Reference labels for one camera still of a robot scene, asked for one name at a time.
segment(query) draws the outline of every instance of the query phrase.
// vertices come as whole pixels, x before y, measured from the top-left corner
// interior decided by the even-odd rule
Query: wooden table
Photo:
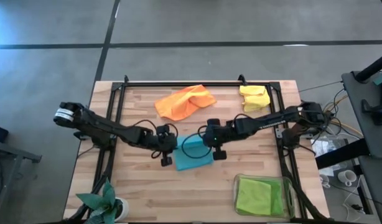
[[[280,81],[280,83],[285,107],[300,104],[296,82]],[[96,82],[93,90],[90,109],[100,116],[106,115],[111,84],[112,82]],[[243,112],[241,107],[243,97],[239,95],[237,87],[208,87],[217,99],[214,105],[199,109],[178,122],[160,118],[156,113],[154,102],[179,89],[182,87],[127,87],[121,124],[130,125],[141,119],[150,119],[156,125],[174,123],[180,135],[189,135],[206,124],[208,118],[219,118],[223,124]],[[248,114],[257,117],[269,113],[267,107]],[[152,128],[148,123],[140,125]],[[301,143],[311,147],[307,140]],[[83,142],[80,152],[89,149],[91,145],[91,142]],[[273,128],[259,131],[244,141],[226,143],[223,149],[227,151],[227,160],[178,172],[175,165],[161,167],[159,159],[151,159],[152,151],[134,148],[118,141],[111,182],[116,195],[129,202],[130,212],[123,221],[283,221],[281,218],[241,216],[233,207],[233,179],[236,174],[281,176]],[[303,190],[320,212],[329,217],[314,155],[303,149],[295,150],[295,154]],[[91,191],[97,157],[98,150],[92,150],[77,160],[64,217],[70,217],[82,204],[75,194]]]

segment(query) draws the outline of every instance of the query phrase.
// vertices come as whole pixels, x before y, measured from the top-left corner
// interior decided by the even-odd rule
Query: plastic tray
[[[277,200],[281,200],[282,202],[282,211],[281,206],[276,207],[275,209],[273,207],[270,208],[271,214],[270,215],[258,215],[255,213],[249,213],[244,210],[237,209],[237,199],[238,199],[238,191],[239,191],[239,184],[240,179],[249,179],[249,180],[257,180],[260,182],[264,182],[266,184],[269,183],[275,183],[276,187],[281,186],[281,198],[279,198],[278,195],[273,196],[272,199],[276,198]],[[238,174],[235,176],[234,179],[234,209],[235,212],[239,215],[251,215],[251,216],[261,216],[261,217],[277,217],[277,218],[293,218],[295,215],[295,206],[294,206],[294,190],[292,188],[291,181],[286,177],[262,177],[262,176],[252,176],[252,175],[243,175]]]

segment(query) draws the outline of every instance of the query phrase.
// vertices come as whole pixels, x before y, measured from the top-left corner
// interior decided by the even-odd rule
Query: cup
[[[347,187],[351,187],[352,183],[357,180],[357,175],[351,170],[345,170],[343,172],[338,173],[338,179]]]
[[[325,188],[330,188],[329,177],[325,174],[320,174],[321,185]]]

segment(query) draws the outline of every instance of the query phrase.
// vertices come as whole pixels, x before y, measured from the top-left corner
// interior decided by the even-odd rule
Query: blue cloth
[[[207,164],[212,164],[212,152],[200,159],[192,159],[184,154],[183,150],[181,150],[181,145],[186,137],[187,136],[179,136],[177,138],[177,148],[173,151],[176,169],[178,171],[182,171],[204,166]],[[203,145],[203,141],[199,136],[194,135],[188,138],[187,141],[184,143],[184,151],[190,156],[198,157],[205,155],[209,151],[209,148]]]

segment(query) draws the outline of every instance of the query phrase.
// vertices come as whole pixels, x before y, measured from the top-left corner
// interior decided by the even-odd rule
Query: black table leg
[[[315,158],[318,169],[323,169],[329,166],[338,164],[339,162],[354,159],[358,156],[369,155],[370,151],[366,145],[365,139],[360,139],[353,143],[347,144],[332,152],[328,152]]]

